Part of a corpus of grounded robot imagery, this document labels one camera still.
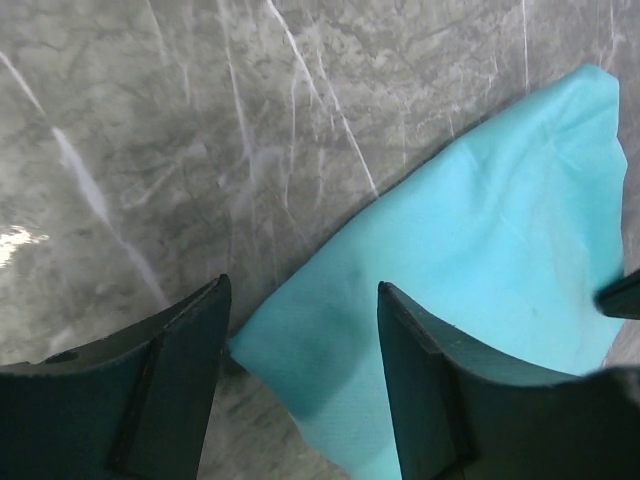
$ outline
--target blue fabric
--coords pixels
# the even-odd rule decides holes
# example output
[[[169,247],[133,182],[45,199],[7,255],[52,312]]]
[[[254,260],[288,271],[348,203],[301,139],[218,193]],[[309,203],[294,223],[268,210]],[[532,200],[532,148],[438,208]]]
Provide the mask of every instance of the blue fabric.
[[[475,128],[358,214],[255,313],[232,355],[356,479],[400,478],[376,323],[395,283],[443,320],[547,368],[601,364],[621,321],[618,82],[586,66]]]

